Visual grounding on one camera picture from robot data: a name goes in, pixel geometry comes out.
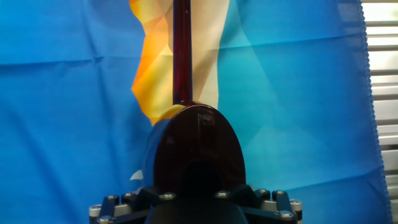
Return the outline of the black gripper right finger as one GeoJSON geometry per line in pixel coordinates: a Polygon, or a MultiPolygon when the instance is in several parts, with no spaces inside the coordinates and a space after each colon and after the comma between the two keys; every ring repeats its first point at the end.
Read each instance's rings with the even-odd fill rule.
{"type": "Polygon", "coordinates": [[[253,189],[250,185],[235,185],[214,194],[226,202],[222,208],[231,216],[231,223],[302,223],[302,202],[290,199],[283,190],[253,189]]]}

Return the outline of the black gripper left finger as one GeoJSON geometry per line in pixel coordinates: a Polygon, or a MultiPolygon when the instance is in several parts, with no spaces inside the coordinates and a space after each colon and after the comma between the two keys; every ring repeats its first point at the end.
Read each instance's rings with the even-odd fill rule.
{"type": "Polygon", "coordinates": [[[89,208],[89,224],[145,224],[155,207],[171,202],[177,194],[158,187],[145,187],[136,192],[109,195],[101,205],[89,208]]]}

